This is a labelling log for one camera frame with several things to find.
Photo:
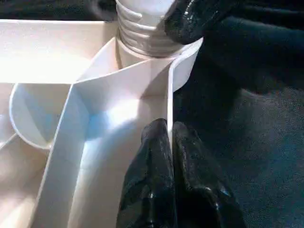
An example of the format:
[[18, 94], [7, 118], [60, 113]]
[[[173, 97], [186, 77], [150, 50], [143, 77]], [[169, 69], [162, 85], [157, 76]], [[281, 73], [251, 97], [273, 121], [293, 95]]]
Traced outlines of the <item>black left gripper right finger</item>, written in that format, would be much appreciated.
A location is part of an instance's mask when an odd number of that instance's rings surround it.
[[179, 227], [245, 228], [224, 173], [195, 129], [175, 122], [172, 136]]

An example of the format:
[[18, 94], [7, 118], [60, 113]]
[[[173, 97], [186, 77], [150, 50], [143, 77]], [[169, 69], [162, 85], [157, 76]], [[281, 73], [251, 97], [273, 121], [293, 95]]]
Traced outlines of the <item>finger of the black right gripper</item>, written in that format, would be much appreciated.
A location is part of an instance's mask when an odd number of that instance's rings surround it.
[[172, 41], [187, 45], [202, 38], [227, 13], [228, 0], [179, 0], [164, 21], [164, 31]]

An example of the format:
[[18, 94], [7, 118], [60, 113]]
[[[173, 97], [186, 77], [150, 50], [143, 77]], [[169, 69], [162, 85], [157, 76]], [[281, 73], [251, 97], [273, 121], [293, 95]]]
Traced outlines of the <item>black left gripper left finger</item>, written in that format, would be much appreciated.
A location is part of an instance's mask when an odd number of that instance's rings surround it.
[[142, 131], [141, 145], [124, 177], [116, 227], [177, 227], [172, 154], [163, 118]]

